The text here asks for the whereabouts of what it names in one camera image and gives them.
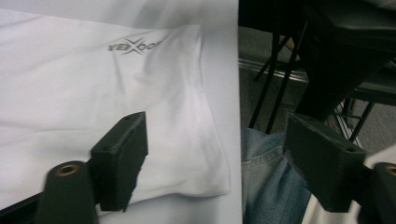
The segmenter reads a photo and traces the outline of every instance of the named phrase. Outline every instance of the chair leg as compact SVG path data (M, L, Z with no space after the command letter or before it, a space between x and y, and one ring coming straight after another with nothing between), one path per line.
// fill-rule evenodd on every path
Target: chair leg
M353 127L352 119L350 118L350 116L353 115L353 111L355 109L355 104L356 104L356 100L355 99L347 98L344 101L342 114L344 115L343 119L346 122L346 125L347 125L348 128L352 128Z
M366 108L363 111L363 114L361 115L361 119L359 120L358 124L356 125L355 130L353 130L353 134L349 137L349 141L354 142L356 137L358 136L359 132L361 131L361 128L363 127L364 122L367 120L367 118L370 115L370 112L372 111L375 103L370 102Z
M272 49L271 49L271 58L270 60L270 68L268 70L268 76L267 79L265 80L264 86L262 88L262 92L259 97L259 102L256 105L256 108L254 109L253 116L250 120L250 123L248 125L249 128L253 128L254 125L256 124L257 117L260 114L260 111L262 110L262 103L265 98L265 94L268 91L268 87L271 83L271 80L274 76L275 72L275 67L276 67L276 61L277 61L277 53L278 53L278 45L279 45L279 38L280 38L280 7L282 4L282 0L278 0L274 2L273 5L273 23L274 23L274 29L273 29L273 39L272 39Z
M285 36L285 38L283 38L282 42L280 42L280 44L279 44L277 53L279 53L283 49L283 47L285 46L285 44L288 42L289 39L290 39L290 36ZM262 74L264 74L264 71L267 70L268 66L270 65L271 60L272 60L272 57L270 56L270 58L265 62L264 66L262 67L262 70L260 70L260 72L257 74L257 76L254 77L254 79L253 79L254 81L258 81L260 79Z
M285 94L285 90L286 90L286 87L287 87L289 79L290 79L290 74L291 74L291 71L292 71L292 68L293 68L293 64L296 61L298 50L299 50L299 48L301 46L301 43L303 41L303 38L304 38L304 34L305 34L305 31L306 31L306 26L307 26L307 22L304 25L303 32L302 32L301 37L300 37L300 39L299 39L299 41L297 43L297 46L294 48L294 50L293 50L293 52L292 52L292 54L290 56L288 69L286 70L285 76L283 77L283 80L282 80L282 85L280 86L279 93L278 93L278 95L276 97L276 102L275 102L273 111L271 113L271 117L270 117L270 119L268 121L267 129L265 131L266 133L270 133L271 130L272 130L272 127L274 126L274 122L275 122L275 119L276 119L276 114L277 114L277 111L278 111L278 109L280 107L280 104L282 103L282 98L283 98L283 95Z

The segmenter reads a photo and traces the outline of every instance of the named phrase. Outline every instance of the blue jeans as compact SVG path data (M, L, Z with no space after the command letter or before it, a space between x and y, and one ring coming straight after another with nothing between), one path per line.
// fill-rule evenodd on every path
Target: blue jeans
M242 130L244 224L300 224L310 192L282 155L283 133Z

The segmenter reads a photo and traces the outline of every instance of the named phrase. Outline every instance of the metal hole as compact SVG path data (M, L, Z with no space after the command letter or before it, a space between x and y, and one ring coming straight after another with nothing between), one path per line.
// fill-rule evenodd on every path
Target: metal hole
M78 165L69 164L69 165L66 165L66 166L63 166L63 167L59 168L56 171L56 175L58 175L58 176L72 175L73 173L77 172L78 169L79 169Z
M394 166L394 165L387 166L387 170L388 170L388 172L390 172L392 175L396 175L396 166Z

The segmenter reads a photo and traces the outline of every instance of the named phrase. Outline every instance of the vex logo text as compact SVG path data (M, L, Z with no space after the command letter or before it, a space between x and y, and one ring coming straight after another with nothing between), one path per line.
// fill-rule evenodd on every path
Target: vex logo text
M122 44L113 44L108 45L108 51L123 51L122 54L129 54L129 53L138 53L143 55L147 50L154 49L158 45L163 42L162 40L155 42L155 43L146 43L144 37L132 41L130 39L125 39L125 42Z

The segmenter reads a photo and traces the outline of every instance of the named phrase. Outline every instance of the white t-shirt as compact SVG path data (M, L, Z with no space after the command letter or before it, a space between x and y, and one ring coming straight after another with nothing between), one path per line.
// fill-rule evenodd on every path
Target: white t-shirt
M377 7L388 10L396 10L396 0L363 0L364 2L371 3Z
M42 190L53 166L87 161L140 111L149 154L132 203L227 193L200 52L197 25L138 30L0 9L0 209Z

